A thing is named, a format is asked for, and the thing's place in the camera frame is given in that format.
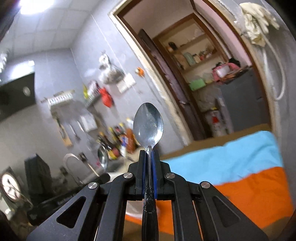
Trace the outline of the wooden shelf unit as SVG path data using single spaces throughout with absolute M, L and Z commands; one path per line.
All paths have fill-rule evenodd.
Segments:
M 229 58 L 219 38 L 194 13 L 170 25 L 153 41 L 166 51 L 187 83 L 198 79 L 212 83 L 213 69 Z

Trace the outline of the white box on wall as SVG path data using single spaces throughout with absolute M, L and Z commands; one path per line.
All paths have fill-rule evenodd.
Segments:
M 94 116 L 91 113 L 87 113 L 80 116 L 81 123 L 85 132 L 91 132 L 97 129 L 97 123 Z

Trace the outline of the white wall basket shelf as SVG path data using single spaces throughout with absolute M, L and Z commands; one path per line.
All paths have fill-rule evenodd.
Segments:
M 57 106 L 61 106 L 64 104 L 67 104 L 73 100 L 73 94 L 75 93 L 75 90 L 69 90 L 69 91 L 61 91 L 56 93 L 51 98 L 44 98 L 41 100 L 41 103 L 48 104 L 49 109 L 55 108 Z

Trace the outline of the green box on shelf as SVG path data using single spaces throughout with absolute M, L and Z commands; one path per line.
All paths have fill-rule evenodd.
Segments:
M 201 89 L 201 88 L 203 88 L 205 86 L 206 86 L 206 84 L 205 84 L 205 82 L 204 82 L 204 80 L 202 78 L 192 80 L 189 83 L 189 88 L 192 91 L 196 91 L 196 90 Z

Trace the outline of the red plastic bag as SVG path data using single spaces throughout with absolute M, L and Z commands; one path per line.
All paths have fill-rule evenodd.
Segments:
M 105 87 L 101 88 L 99 90 L 99 93 L 101 95 L 102 103 L 108 107 L 111 108 L 113 106 L 113 98 L 109 94 L 109 92 L 106 90 Z

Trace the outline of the white wall socket panel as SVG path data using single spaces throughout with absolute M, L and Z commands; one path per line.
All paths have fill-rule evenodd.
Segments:
M 126 90 L 128 90 L 135 84 L 136 84 L 135 79 L 130 73 L 128 73 L 127 75 L 125 75 L 125 77 L 121 81 L 117 83 L 116 86 L 120 93 L 124 93 L 126 92 Z

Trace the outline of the large steel spoon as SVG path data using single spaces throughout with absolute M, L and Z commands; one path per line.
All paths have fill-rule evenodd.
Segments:
M 140 145 L 145 148 L 144 166 L 144 206 L 142 213 L 142 240 L 158 240 L 159 227 L 156 206 L 157 176 L 154 173 L 154 147 L 164 132 L 160 112 L 149 102 L 141 104 L 133 122 L 133 133 Z

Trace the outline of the grey small fridge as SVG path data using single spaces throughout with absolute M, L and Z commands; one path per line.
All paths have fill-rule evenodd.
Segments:
M 252 68 L 219 88 L 234 132 L 269 123 L 269 109 Z

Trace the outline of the cream rubber gloves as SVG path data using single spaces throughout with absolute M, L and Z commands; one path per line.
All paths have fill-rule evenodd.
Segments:
M 239 4 L 244 22 L 246 33 L 252 44 L 265 47 L 267 43 L 266 35 L 269 34 L 269 27 L 273 26 L 276 30 L 280 29 L 276 18 L 263 6 L 245 2 Z

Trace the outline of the orange wall hook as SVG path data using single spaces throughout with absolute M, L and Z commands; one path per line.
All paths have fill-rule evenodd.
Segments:
M 140 67 L 136 68 L 135 73 L 139 76 L 139 77 L 144 77 L 145 73 L 144 70 Z

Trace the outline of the wooden knife holder board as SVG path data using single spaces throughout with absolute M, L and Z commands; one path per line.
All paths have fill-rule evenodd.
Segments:
M 60 133 L 60 136 L 62 138 L 62 141 L 63 141 L 65 147 L 67 147 L 67 148 L 72 147 L 73 144 L 72 144 L 72 142 L 71 142 L 71 140 L 69 138 L 69 135 L 67 134 L 64 126 L 62 125 L 62 123 L 61 123 L 61 121 L 60 121 L 60 119 L 58 117 L 58 114 L 56 112 L 53 112 L 52 117 L 55 120 L 55 122 L 57 123 L 58 131 Z

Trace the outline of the orange spice bag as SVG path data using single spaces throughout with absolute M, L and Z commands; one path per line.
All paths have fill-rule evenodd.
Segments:
M 134 134 L 131 128 L 126 129 L 126 139 L 127 139 L 126 150 L 128 153 L 132 154 L 136 150 L 136 143 L 135 143 Z

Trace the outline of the grey wall rack with packets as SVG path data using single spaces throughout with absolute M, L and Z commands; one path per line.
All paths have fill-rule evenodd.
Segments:
M 91 80 L 87 85 L 83 85 L 86 108 L 89 108 L 100 97 L 100 89 L 101 88 L 96 80 Z

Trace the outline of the chrome kitchen faucet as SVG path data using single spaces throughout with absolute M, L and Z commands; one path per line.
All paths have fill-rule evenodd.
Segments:
M 66 154 L 63 157 L 63 165 L 79 186 L 88 184 L 100 176 L 83 153 L 78 156 L 73 153 Z

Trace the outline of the clear bag of dried goods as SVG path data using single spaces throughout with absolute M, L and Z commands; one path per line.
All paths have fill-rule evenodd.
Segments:
M 125 76 L 121 69 L 111 63 L 106 53 L 102 53 L 99 58 L 99 69 L 101 73 L 98 78 L 105 85 L 117 84 Z

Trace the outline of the striped blue orange brown towel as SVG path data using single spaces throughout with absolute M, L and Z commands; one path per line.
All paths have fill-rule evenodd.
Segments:
M 213 184 L 271 240 L 294 213 L 280 149 L 270 131 L 255 128 L 193 142 L 161 160 L 189 182 Z

